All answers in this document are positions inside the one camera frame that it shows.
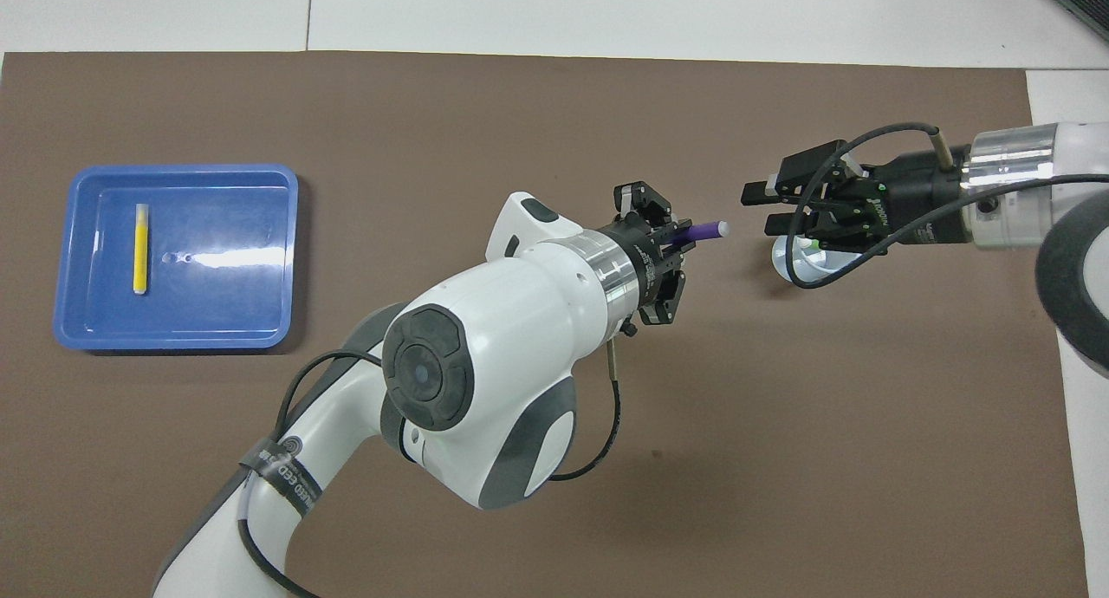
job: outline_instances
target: brown table surface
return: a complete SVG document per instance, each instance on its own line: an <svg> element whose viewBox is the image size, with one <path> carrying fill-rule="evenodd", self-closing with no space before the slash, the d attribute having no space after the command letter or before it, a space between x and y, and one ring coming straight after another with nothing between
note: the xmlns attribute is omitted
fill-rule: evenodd
<svg viewBox="0 0 1109 598"><path fill-rule="evenodd" d="M648 180L731 220L673 326L620 344L593 474L482 513L379 440L293 539L324 596L1083 596L1059 363L1031 252L895 247L823 291L770 266L741 183L891 121L1028 124L1015 70L408 53L9 53L0 85L0 592L142 596L368 311L479 263L503 199L586 226ZM885 162L923 136L863 149ZM89 164L281 162L302 182L294 331L272 354L96 356L51 335ZM568 465L607 434L579 365Z"/></svg>

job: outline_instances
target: plastic tray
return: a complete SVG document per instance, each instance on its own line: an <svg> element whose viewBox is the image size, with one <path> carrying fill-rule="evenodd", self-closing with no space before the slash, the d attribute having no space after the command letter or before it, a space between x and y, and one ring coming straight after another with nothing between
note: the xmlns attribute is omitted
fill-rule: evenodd
<svg viewBox="0 0 1109 598"><path fill-rule="evenodd" d="M284 164L84 169L73 180L54 336L74 349L261 349L288 333L297 180ZM135 295L135 204L150 204Z"/></svg>

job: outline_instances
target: sticker label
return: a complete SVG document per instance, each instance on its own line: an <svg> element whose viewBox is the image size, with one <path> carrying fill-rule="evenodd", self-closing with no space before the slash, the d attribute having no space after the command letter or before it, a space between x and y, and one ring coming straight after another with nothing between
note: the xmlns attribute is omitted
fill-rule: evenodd
<svg viewBox="0 0 1109 598"><path fill-rule="evenodd" d="M930 223L916 227L915 234L918 243L927 243L930 245L936 242L936 232L932 230Z"/></svg>
<svg viewBox="0 0 1109 598"><path fill-rule="evenodd" d="M639 252L639 257L643 261L643 273L647 275L647 290L650 291L654 286L654 261L643 250L640 250L639 245L632 246Z"/></svg>
<svg viewBox="0 0 1109 598"><path fill-rule="evenodd" d="M304 517L316 506L323 488L308 468L294 457L301 448L301 438L297 437L286 438L282 444L263 438L240 464L257 473Z"/></svg>

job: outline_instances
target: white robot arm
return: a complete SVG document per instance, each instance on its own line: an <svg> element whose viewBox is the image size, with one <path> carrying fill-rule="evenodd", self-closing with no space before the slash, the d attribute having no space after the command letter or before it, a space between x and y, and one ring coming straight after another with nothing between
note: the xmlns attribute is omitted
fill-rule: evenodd
<svg viewBox="0 0 1109 598"><path fill-rule="evenodd" d="M312 596L278 566L302 516L373 436L481 509L547 483L573 436L574 362L633 334L635 311L643 324L672 323L684 254L726 234L726 224L674 220L645 183L613 199L613 222L584 230L515 192L486 263L376 311L343 349L302 371L297 381L334 359L287 413L286 398L274 430L166 559L155 598Z"/></svg>
<svg viewBox="0 0 1109 598"><path fill-rule="evenodd" d="M857 144L883 133L928 133L932 152L859 164ZM744 204L793 204L771 215L773 261L804 288L824 286L894 243L1039 246L1037 288L1067 341L1109 367L1109 124L1044 124L979 133L948 149L926 124L896 124L831 141L745 184Z"/></svg>

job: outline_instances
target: robot logo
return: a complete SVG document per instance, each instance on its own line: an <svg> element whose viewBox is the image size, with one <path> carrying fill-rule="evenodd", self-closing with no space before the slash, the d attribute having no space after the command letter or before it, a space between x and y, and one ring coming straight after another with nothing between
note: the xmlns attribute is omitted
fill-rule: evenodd
<svg viewBox="0 0 1109 598"><path fill-rule="evenodd" d="M882 225L888 227L889 217L886 215L886 207L883 206L882 200L867 199L867 202L871 202L871 204L874 206L874 211L877 213L878 219L882 220Z"/></svg>
<svg viewBox="0 0 1109 598"><path fill-rule="evenodd" d="M639 245L633 245L635 251L639 252L639 257L643 261L643 273L647 275L647 288L650 290L654 285L654 261L651 260L650 255L647 255L643 250L640 250Z"/></svg>
<svg viewBox="0 0 1109 598"><path fill-rule="evenodd" d="M287 450L293 457L296 457L296 454L301 453L301 449L304 448L304 443L296 436L289 436L283 439L281 445L284 446L285 450Z"/></svg>

